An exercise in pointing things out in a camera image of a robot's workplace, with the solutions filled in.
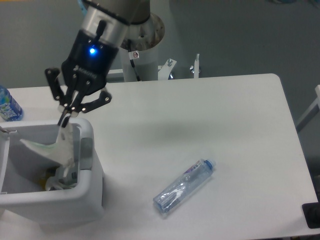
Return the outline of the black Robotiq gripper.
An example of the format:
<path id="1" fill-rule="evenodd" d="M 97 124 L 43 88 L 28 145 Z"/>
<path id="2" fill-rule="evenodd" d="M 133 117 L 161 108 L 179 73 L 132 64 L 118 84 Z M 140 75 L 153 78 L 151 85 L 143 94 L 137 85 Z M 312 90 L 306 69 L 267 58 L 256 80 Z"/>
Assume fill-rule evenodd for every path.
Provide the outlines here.
<path id="1" fill-rule="evenodd" d="M 56 67 L 44 71 L 46 80 L 51 90 L 53 99 L 62 107 L 58 125 L 65 128 L 70 118 L 75 118 L 80 112 L 86 114 L 100 108 L 112 100 L 112 95 L 105 88 L 107 74 L 119 49 L 112 45 L 95 42 L 94 38 L 79 30 L 68 58 L 61 64 L 64 82 L 68 87 L 73 85 L 73 75 L 77 73 L 74 89 L 78 91 L 71 103 L 71 98 L 64 94 L 59 82 L 60 70 Z M 91 95 L 100 90 L 97 99 L 83 103 L 86 82 L 90 86 L 86 95 Z"/>

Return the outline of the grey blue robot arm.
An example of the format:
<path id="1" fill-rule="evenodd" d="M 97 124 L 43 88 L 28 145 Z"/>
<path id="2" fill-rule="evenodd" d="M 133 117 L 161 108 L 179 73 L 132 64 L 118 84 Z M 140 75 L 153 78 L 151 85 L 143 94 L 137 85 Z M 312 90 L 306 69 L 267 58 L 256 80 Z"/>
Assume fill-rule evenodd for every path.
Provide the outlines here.
<path id="1" fill-rule="evenodd" d="M 84 20 L 71 51 L 60 68 L 44 73 L 53 98 L 59 102 L 59 127 L 70 117 L 88 113 L 112 100 L 107 75 L 129 26 L 147 20 L 139 11 L 144 0 L 83 0 Z"/>

